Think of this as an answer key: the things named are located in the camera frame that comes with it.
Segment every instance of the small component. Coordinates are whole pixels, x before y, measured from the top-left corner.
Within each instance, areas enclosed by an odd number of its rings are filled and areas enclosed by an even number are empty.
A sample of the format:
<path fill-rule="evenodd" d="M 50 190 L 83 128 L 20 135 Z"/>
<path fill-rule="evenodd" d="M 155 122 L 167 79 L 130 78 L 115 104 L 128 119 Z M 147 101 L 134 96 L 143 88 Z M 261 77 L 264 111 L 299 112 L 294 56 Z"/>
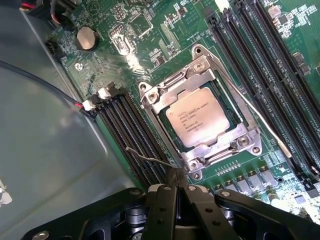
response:
<path fill-rule="evenodd" d="M 278 5 L 270 7 L 268 9 L 268 13 L 272 19 L 275 19 L 282 14 L 281 9 Z"/>
<path fill-rule="evenodd" d="M 242 176 L 239 176 L 236 178 L 236 182 L 238 183 L 240 189 L 242 190 L 242 192 L 244 194 L 247 194 L 247 195 L 252 195 L 252 190 L 246 180 L 246 178 L 242 175 Z"/>
<path fill-rule="evenodd" d="M 303 204 L 306 202 L 306 199 L 302 195 L 296 196 L 296 197 L 294 197 L 294 199 L 297 204 Z"/>
<path fill-rule="evenodd" d="M 317 66 L 316 68 L 315 68 L 315 70 L 318 72 L 318 74 L 320 75 L 320 65 L 319 66 Z"/>
<path fill-rule="evenodd" d="M 281 24 L 281 25 L 284 25 L 288 22 L 288 18 L 286 15 L 282 15 L 278 18 L 278 22 Z"/>
<path fill-rule="evenodd" d="M 265 190 L 265 186 L 262 184 L 259 176 L 256 171 L 251 171 L 248 173 L 248 178 L 250 179 L 252 185 L 257 188 L 259 191 Z"/>
<path fill-rule="evenodd" d="M 172 21 L 175 18 L 175 15 L 174 14 L 169 14 L 168 18 Z"/>
<path fill-rule="evenodd" d="M 187 13 L 187 9 L 185 7 L 182 7 L 178 10 L 178 13 L 180 14 L 180 16 L 182 17 L 183 15 L 185 15 Z"/>
<path fill-rule="evenodd" d="M 83 51 L 92 51 L 98 46 L 99 34 L 88 26 L 81 27 L 75 35 L 75 45 Z"/>
<path fill-rule="evenodd" d="M 233 190 L 233 191 L 235 191 L 235 192 L 238 192 L 238 190 L 237 190 L 237 188 L 236 188 L 236 185 L 234 184 L 234 181 L 227 181 L 226 183 L 225 183 L 225 188 L 226 189 L 229 189 L 229 190 Z"/>
<path fill-rule="evenodd" d="M 305 63 L 305 58 L 300 52 L 296 52 L 293 54 L 298 65 Z"/>
<path fill-rule="evenodd" d="M 314 199 L 319 196 L 319 192 L 315 186 L 311 185 L 309 189 L 306 191 L 311 199 Z"/>
<path fill-rule="evenodd" d="M 84 110 L 86 110 L 86 111 L 90 111 L 90 110 L 93 110 L 96 108 L 96 105 L 94 105 L 90 100 L 85 100 L 82 103 L 82 106 L 83 106 Z"/>
<path fill-rule="evenodd" d="M 123 23 L 120 23 L 119 25 L 115 26 L 115 28 L 113 28 L 113 29 L 109 32 L 110 38 L 112 39 L 112 38 L 115 37 L 117 34 L 121 33 L 124 29 L 125 29 L 125 26 L 123 25 Z"/>
<path fill-rule="evenodd" d="M 275 180 L 274 176 L 272 175 L 271 171 L 267 166 L 261 167 L 260 172 L 266 183 L 269 183 L 271 186 L 277 185 L 277 181 Z"/>
<path fill-rule="evenodd" d="M 126 15 L 125 15 L 125 13 L 122 11 L 120 5 L 118 5 L 118 4 L 115 5 L 115 6 L 113 7 L 113 11 L 114 11 L 115 16 L 116 16 L 116 18 L 117 18 L 118 20 L 123 20 L 123 19 L 126 18 Z"/>
<path fill-rule="evenodd" d="M 164 64 L 166 62 L 166 59 L 164 56 L 159 56 L 157 59 L 156 59 L 156 63 L 158 66 Z"/>
<path fill-rule="evenodd" d="M 300 64 L 299 68 L 301 69 L 303 75 L 308 75 L 311 73 L 311 69 L 306 63 Z"/>
<path fill-rule="evenodd" d="M 224 189 L 224 186 L 222 184 L 219 184 L 217 186 L 214 187 L 214 193 L 219 193 L 221 190 Z"/>
<path fill-rule="evenodd" d="M 165 114 L 187 148 L 212 144 L 230 127 L 224 110 L 208 87 L 182 92 Z"/>

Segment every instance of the screw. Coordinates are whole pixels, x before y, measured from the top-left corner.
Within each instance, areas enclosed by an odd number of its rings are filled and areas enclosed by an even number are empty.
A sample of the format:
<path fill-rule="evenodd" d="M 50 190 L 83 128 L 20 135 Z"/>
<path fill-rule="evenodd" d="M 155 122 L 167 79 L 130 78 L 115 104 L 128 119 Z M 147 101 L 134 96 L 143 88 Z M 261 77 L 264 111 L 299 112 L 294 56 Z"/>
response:
<path fill-rule="evenodd" d="M 202 72 L 205 69 L 205 65 L 202 62 L 199 62 L 193 67 L 193 69 L 196 72 Z"/>
<path fill-rule="evenodd" d="M 34 235 L 32 240 L 46 240 L 48 237 L 49 237 L 48 231 L 41 231 L 41 232 L 38 232 L 36 235 Z"/>
<path fill-rule="evenodd" d="M 252 152 L 254 152 L 255 154 L 260 152 L 260 148 L 255 146 L 254 148 L 252 148 Z"/>
<path fill-rule="evenodd" d="M 142 233 L 136 233 L 135 235 L 133 235 L 132 240 L 141 240 L 142 238 Z"/>
<path fill-rule="evenodd" d="M 246 137 L 246 136 L 241 136 L 238 138 L 238 144 L 241 146 L 241 147 L 245 147 L 249 144 L 249 138 Z"/>
<path fill-rule="evenodd" d="M 189 162 L 189 167 L 191 169 L 196 169 L 197 166 L 198 166 L 198 163 L 195 160 L 192 160 L 192 161 Z"/>
<path fill-rule="evenodd" d="M 154 101 L 157 99 L 157 95 L 155 93 L 150 93 L 148 97 L 150 101 Z"/>
<path fill-rule="evenodd" d="M 146 86 L 145 84 L 141 84 L 141 85 L 140 85 L 140 89 L 141 89 L 142 91 L 146 90 L 146 88 L 147 88 L 147 86 Z"/>
<path fill-rule="evenodd" d="M 83 65 L 82 63 L 78 63 L 78 62 L 77 62 L 77 63 L 74 65 L 74 68 L 80 72 L 82 69 L 84 69 L 84 65 Z"/>
<path fill-rule="evenodd" d="M 223 192 L 221 192 L 221 195 L 227 198 L 227 197 L 229 197 L 231 194 L 230 194 L 230 192 L 223 191 Z"/>
<path fill-rule="evenodd" d="M 130 192 L 132 195 L 139 195 L 140 194 L 140 191 L 138 190 L 133 190 Z"/>
<path fill-rule="evenodd" d="M 197 188 L 196 188 L 195 186 L 188 186 L 188 189 L 189 189 L 190 191 L 194 191 L 194 190 L 196 190 Z"/>

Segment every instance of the green circuit board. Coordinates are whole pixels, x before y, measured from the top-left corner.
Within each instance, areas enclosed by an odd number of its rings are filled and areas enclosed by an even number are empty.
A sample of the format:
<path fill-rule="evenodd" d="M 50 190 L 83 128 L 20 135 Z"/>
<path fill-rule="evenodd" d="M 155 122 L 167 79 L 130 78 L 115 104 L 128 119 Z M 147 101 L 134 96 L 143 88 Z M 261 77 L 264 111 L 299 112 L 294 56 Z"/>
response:
<path fill-rule="evenodd" d="M 137 0 L 83 1 L 72 13 L 71 20 L 77 29 L 89 26 L 99 34 L 98 47 L 93 52 L 76 48 L 75 32 L 59 28 L 52 34 L 52 39 L 58 42 L 65 53 L 61 63 L 83 99 L 108 83 L 115 82 L 118 86 L 129 89 L 139 105 L 139 82 L 155 85 L 183 68 L 192 61 L 191 47 L 194 44 L 201 44 L 219 56 L 230 70 L 231 67 L 204 20 L 205 7 L 210 6 L 218 11 L 214 0 L 151 2 L 150 6 L 146 6 Z M 287 21 L 278 23 L 278 31 L 292 53 L 303 54 L 309 67 L 306 80 L 320 100 L 320 67 L 317 68 L 320 65 L 320 3 L 315 0 L 264 0 L 263 4 L 266 8 L 277 5 L 282 15 L 286 15 Z M 123 38 L 113 37 L 119 31 Z M 121 47 L 122 41 L 126 42 L 127 48 Z M 238 83 L 237 76 L 232 77 Z M 101 119 L 98 118 L 97 123 L 123 167 L 130 173 L 124 156 Z M 287 202 L 291 212 L 303 215 L 301 206 L 294 200 L 295 196 L 303 195 L 307 200 L 303 209 L 307 210 L 315 222 L 320 223 L 320 200 L 318 197 L 310 199 L 307 196 L 275 141 L 264 131 L 263 125 L 260 128 L 262 155 L 252 156 L 248 152 L 242 152 L 206 168 L 201 181 L 190 181 L 214 189 L 226 181 L 236 182 L 236 177 L 247 176 L 250 171 L 259 172 L 259 168 L 268 165 L 275 179 L 279 179 L 279 184 L 254 197 L 268 202 L 267 194 L 276 192 L 280 199 Z"/>

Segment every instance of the black dimm slot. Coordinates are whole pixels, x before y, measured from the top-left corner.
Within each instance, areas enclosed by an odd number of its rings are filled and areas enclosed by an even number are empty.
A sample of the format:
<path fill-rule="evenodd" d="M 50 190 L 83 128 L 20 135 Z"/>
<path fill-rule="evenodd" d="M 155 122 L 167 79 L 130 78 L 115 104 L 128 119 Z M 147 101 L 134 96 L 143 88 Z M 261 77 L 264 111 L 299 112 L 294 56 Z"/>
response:
<path fill-rule="evenodd" d="M 276 54 L 281 59 L 283 66 L 292 73 L 292 78 L 294 83 L 299 86 L 302 91 L 301 97 L 303 100 L 311 107 L 308 110 L 311 115 L 320 123 L 320 106 L 316 100 L 314 94 L 310 90 L 308 83 L 301 72 L 299 66 L 297 65 L 294 57 L 291 55 L 287 46 L 283 42 L 283 39 L 279 35 L 277 29 L 275 28 L 272 19 L 266 12 L 265 8 L 262 6 L 259 0 L 246 0 L 249 5 L 253 5 L 252 11 L 258 18 L 259 23 L 262 26 L 264 32 L 268 35 L 268 39 L 273 45 L 274 49 L 277 50 Z"/>
<path fill-rule="evenodd" d="M 135 150 L 137 148 L 140 149 L 140 146 L 138 145 L 138 143 L 136 142 L 136 140 L 134 139 L 132 134 L 129 132 L 128 127 L 125 125 L 123 120 L 120 117 L 117 117 L 116 114 L 114 113 L 114 109 L 110 109 L 109 107 L 107 107 L 105 109 L 105 111 L 112 117 L 112 119 L 119 126 L 120 131 L 122 132 L 122 137 L 124 138 L 124 142 L 126 143 L 126 147 L 130 147 L 130 148 L 133 148 Z M 143 169 L 143 172 L 147 175 L 148 179 L 150 179 L 151 184 L 159 184 L 160 182 L 158 181 L 158 179 L 155 178 L 155 176 L 152 173 L 146 171 L 146 170 L 148 170 L 150 168 L 150 165 L 148 164 L 148 162 L 144 162 L 144 161 L 141 161 L 141 160 L 139 160 L 138 162 L 140 163 L 140 165 L 141 165 L 141 167 Z"/>
<path fill-rule="evenodd" d="M 158 142 L 156 141 L 155 136 L 153 135 L 152 131 L 150 130 L 147 122 L 142 117 L 142 115 L 139 112 L 134 101 L 130 98 L 128 93 L 126 93 L 124 95 L 124 98 L 125 98 L 125 101 L 123 101 L 123 103 L 126 104 L 126 107 L 128 110 L 131 110 L 133 112 L 133 114 L 136 117 L 136 119 L 138 120 L 139 124 L 141 126 L 143 126 L 143 128 L 140 128 L 141 132 L 144 134 L 144 137 L 150 141 L 150 144 L 152 145 L 153 149 L 156 151 L 158 159 L 160 159 L 161 161 L 164 161 L 165 163 L 170 164 L 168 157 L 160 149 L 160 146 L 159 146 Z"/>
<path fill-rule="evenodd" d="M 277 98 L 277 95 L 273 91 L 273 89 L 270 88 L 269 80 L 268 80 L 267 76 L 264 74 L 264 72 L 260 68 L 259 64 L 255 60 L 255 57 L 253 56 L 253 54 L 251 53 L 251 50 L 247 46 L 246 41 L 244 40 L 241 33 L 239 32 L 237 25 L 234 23 L 234 21 L 232 19 L 230 19 L 230 21 L 226 21 L 225 25 L 228 27 L 229 32 L 233 35 L 233 40 L 236 43 L 236 46 L 239 49 L 239 51 L 241 52 L 242 56 L 244 58 L 246 58 L 246 61 L 249 64 L 251 71 L 255 75 L 255 79 L 257 79 L 258 81 L 262 81 L 261 84 L 264 85 L 266 90 L 268 90 L 273 96 L 271 98 L 271 101 L 273 102 L 273 104 L 276 105 L 275 108 L 278 109 L 279 111 L 283 112 L 284 110 L 283 110 L 282 103 Z M 293 133 L 296 133 L 296 128 L 293 126 L 290 118 L 284 112 L 282 115 L 285 118 L 285 123 L 287 123 L 290 128 L 288 131 L 289 132 L 292 131 Z M 303 158 L 305 160 L 304 163 L 309 167 L 309 170 L 314 175 L 319 175 L 317 173 L 317 171 L 315 171 L 312 168 L 313 161 L 314 161 L 313 156 L 311 155 L 309 150 L 306 148 L 305 143 L 303 142 L 303 140 L 299 136 L 297 136 L 297 141 L 299 142 L 299 145 L 298 145 L 299 149 L 301 149 L 301 150 L 303 149 L 304 155 L 306 156 L 305 158 Z"/>
<path fill-rule="evenodd" d="M 262 114 L 264 115 L 267 122 L 270 123 L 270 126 L 276 132 L 278 130 L 278 132 L 279 131 L 281 132 L 281 135 L 285 135 L 286 133 L 284 132 L 284 130 L 278 127 L 278 125 L 275 123 L 274 119 L 272 117 L 270 117 L 268 110 L 263 106 L 264 103 L 262 102 L 263 101 L 262 96 L 258 92 L 256 93 L 255 87 L 252 85 L 251 81 L 249 80 L 250 78 L 247 76 L 247 74 L 246 74 L 245 70 L 243 69 L 243 67 L 241 66 L 239 60 L 235 57 L 234 53 L 231 51 L 231 47 L 228 45 L 228 40 L 224 36 L 224 33 L 221 33 L 221 30 L 219 29 L 219 27 L 216 27 L 215 29 L 213 29 L 213 31 L 216 33 L 216 34 L 214 34 L 215 40 L 217 41 L 220 48 L 222 49 L 228 62 L 231 64 L 232 70 L 239 77 L 239 80 L 241 81 L 241 84 L 244 86 L 247 94 L 250 97 L 253 97 L 255 99 L 255 103 L 258 105 L 259 110 L 262 112 Z M 291 142 L 291 144 L 295 143 L 294 137 L 292 137 L 292 136 L 290 136 L 290 137 L 291 137 L 291 141 L 289 141 L 289 142 Z M 296 175 L 304 174 L 301 167 L 297 164 L 298 162 L 299 162 L 298 160 L 293 159 L 293 161 L 291 163 L 291 165 L 294 169 L 294 172 Z"/>
<path fill-rule="evenodd" d="M 139 163 L 136 160 L 135 156 L 132 156 L 129 154 L 125 149 L 126 146 L 124 144 L 124 139 L 122 138 L 122 135 L 120 131 L 118 130 L 118 127 L 107 117 L 106 113 L 99 113 L 99 116 L 101 120 L 103 121 L 106 128 L 111 133 L 113 139 L 116 140 L 117 144 L 120 146 L 120 150 L 124 156 L 126 156 L 127 162 L 133 171 L 133 174 L 137 178 L 137 180 L 141 183 L 141 185 L 147 189 L 151 182 L 148 180 L 147 176 L 142 172 L 142 170 L 139 168 Z"/>
<path fill-rule="evenodd" d="M 127 127 L 130 128 L 129 131 L 132 132 L 135 140 L 138 142 L 140 154 L 145 157 L 155 157 L 148 141 L 143 137 L 143 135 L 141 135 L 139 127 L 135 124 L 135 119 L 131 115 L 130 111 L 125 111 L 120 102 L 114 102 L 113 105 L 116 105 L 116 107 L 121 111 L 121 115 L 125 118 Z M 159 183 L 163 183 L 166 176 L 164 175 L 162 166 L 154 162 L 148 162 L 148 164 L 150 165 L 150 170 L 154 173 L 154 176 L 159 178 Z"/>
<path fill-rule="evenodd" d="M 254 46 L 256 47 L 260 57 L 262 58 L 263 62 L 267 64 L 269 72 L 271 72 L 272 77 L 276 81 L 284 82 L 286 81 L 286 77 L 283 75 L 281 70 L 279 69 L 278 64 L 275 62 L 275 60 L 269 55 L 268 47 L 265 45 L 265 42 L 262 40 L 261 36 L 258 34 L 258 30 L 251 22 L 250 16 L 246 12 L 245 8 L 242 8 L 240 10 L 240 16 L 241 20 L 240 23 L 242 24 L 242 27 L 246 30 L 246 34 L 251 38 L 252 43 L 255 43 Z M 301 126 L 304 128 L 304 131 L 307 133 L 304 136 L 306 138 L 311 138 L 309 140 L 309 145 L 312 148 L 313 152 L 317 154 L 318 159 L 320 158 L 319 151 L 320 149 L 319 142 L 317 141 L 317 136 L 315 135 L 315 132 L 313 131 L 312 127 L 310 127 L 309 121 L 304 115 L 303 110 L 300 109 L 300 105 L 296 98 L 293 96 L 292 92 L 290 92 L 287 88 L 288 85 L 285 84 L 285 86 L 277 86 L 278 89 L 282 89 L 284 92 L 284 95 L 286 98 L 287 103 L 293 104 L 293 110 L 297 111 L 297 114 L 295 117 L 300 122 Z M 317 169 L 317 171 L 320 171 L 318 165 L 315 161 L 310 163 L 310 167 L 314 167 Z"/>

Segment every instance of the motherboard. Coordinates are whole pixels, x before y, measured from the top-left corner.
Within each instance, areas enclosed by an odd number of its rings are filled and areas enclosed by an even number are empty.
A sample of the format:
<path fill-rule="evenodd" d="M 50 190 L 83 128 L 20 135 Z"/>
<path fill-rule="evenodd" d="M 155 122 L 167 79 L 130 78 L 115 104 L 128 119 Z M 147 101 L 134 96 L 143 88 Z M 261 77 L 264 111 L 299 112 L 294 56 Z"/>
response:
<path fill-rule="evenodd" d="M 319 8 L 84 0 L 48 46 L 137 186 L 167 171 L 140 155 L 320 224 Z"/>

